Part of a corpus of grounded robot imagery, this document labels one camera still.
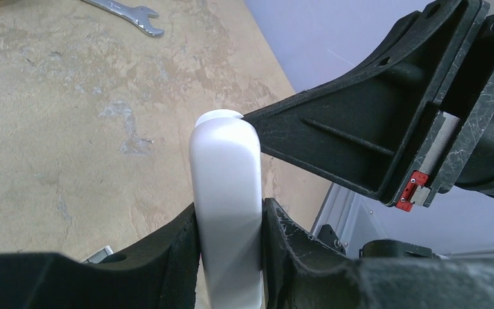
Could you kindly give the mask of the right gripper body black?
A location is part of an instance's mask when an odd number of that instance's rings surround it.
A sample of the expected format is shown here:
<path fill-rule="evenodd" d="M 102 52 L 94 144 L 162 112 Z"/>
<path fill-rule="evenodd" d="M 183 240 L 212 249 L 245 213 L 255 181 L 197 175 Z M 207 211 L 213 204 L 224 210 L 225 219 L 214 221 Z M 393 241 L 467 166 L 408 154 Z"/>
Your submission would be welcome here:
<path fill-rule="evenodd" d="M 494 198 L 494 14 L 485 1 L 434 1 L 410 16 L 430 67 L 411 139 L 380 202 L 409 211 L 428 207 L 451 187 Z"/>

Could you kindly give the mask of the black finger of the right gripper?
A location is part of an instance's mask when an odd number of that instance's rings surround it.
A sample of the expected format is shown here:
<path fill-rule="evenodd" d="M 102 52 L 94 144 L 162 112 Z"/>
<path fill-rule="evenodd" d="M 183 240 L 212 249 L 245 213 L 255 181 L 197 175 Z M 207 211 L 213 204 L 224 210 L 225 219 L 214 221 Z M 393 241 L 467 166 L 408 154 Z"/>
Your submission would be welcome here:
<path fill-rule="evenodd" d="M 244 119 L 264 153 L 394 203 L 434 142 L 481 25 L 480 1 L 434 1 L 399 19 L 351 71 Z"/>

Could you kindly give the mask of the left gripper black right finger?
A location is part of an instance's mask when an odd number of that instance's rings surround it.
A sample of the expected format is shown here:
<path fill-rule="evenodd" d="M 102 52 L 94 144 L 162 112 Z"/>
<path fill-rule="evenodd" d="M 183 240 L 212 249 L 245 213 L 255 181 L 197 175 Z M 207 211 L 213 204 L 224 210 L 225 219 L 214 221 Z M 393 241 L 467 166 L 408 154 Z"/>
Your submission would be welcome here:
<path fill-rule="evenodd" d="M 350 259 L 264 200 L 268 308 L 494 308 L 494 263 L 419 257 Z"/>

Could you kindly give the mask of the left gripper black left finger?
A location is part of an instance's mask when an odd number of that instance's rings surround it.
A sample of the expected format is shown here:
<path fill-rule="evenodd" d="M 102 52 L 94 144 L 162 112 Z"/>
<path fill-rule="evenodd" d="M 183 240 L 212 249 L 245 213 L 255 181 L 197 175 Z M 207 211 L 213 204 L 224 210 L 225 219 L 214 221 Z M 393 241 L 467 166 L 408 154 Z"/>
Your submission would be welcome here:
<path fill-rule="evenodd" d="M 193 308 L 199 257 L 193 206 L 99 263 L 0 254 L 0 308 Z"/>

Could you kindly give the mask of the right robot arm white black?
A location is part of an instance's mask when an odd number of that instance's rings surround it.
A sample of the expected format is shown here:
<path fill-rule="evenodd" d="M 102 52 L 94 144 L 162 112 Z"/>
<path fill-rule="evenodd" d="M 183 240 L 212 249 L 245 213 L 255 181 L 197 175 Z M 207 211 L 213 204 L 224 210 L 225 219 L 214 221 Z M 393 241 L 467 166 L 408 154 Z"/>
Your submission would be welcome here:
<path fill-rule="evenodd" d="M 389 207 L 494 198 L 494 14 L 434 1 L 359 65 L 245 116 L 263 153 Z"/>

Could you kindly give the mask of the silver open-end wrench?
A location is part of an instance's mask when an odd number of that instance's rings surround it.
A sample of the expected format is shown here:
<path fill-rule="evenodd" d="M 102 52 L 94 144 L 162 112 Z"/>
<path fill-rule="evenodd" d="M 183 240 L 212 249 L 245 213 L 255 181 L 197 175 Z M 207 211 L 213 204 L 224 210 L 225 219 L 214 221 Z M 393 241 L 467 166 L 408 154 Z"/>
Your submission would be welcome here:
<path fill-rule="evenodd" d="M 164 30 L 155 28 L 150 22 L 151 18 L 159 16 L 158 13 L 146 6 L 131 7 L 112 0 L 82 1 L 125 19 L 149 37 L 162 37 L 165 34 Z"/>

